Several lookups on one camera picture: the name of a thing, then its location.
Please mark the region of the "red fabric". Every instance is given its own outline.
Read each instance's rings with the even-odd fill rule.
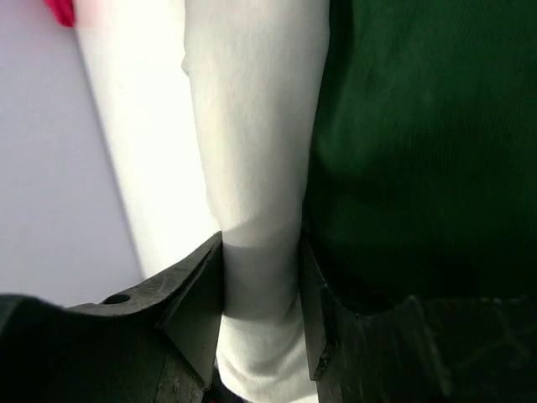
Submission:
[[[47,6],[50,7],[56,19],[64,27],[75,26],[75,6],[73,0],[44,0]]]

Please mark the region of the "green fabric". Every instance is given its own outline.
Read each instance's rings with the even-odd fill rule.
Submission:
[[[332,0],[305,219],[390,298],[534,294],[537,1]]]

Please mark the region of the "light purple background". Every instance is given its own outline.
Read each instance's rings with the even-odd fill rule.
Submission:
[[[0,0],[0,293],[71,306],[141,279],[75,31]]]

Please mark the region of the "screw hole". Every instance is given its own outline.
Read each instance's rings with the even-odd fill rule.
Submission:
[[[109,296],[102,303],[104,305],[116,305],[116,304],[123,304],[124,302],[127,302],[130,299],[131,297],[126,294],[115,294],[113,296]]]

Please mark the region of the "white sleeve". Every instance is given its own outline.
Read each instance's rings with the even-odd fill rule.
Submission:
[[[296,253],[328,3],[185,0],[184,69],[224,239],[218,366],[225,385],[255,403],[316,401]]]

